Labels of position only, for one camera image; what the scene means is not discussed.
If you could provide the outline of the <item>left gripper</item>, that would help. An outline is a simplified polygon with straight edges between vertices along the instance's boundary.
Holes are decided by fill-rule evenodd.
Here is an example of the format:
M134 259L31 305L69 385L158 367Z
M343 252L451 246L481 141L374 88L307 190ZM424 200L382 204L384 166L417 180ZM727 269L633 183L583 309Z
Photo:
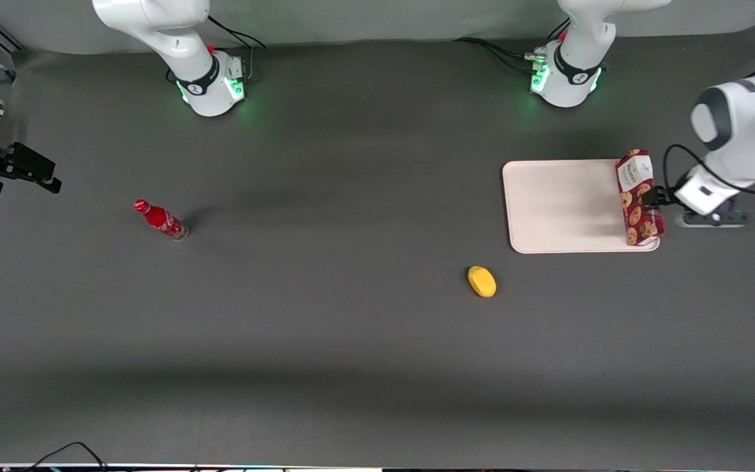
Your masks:
M738 190L720 182L704 165L695 165L675 191L673 188L654 186L653 195L642 195L642 206L647 209L669 206L676 198L689 211L708 216L738 193Z

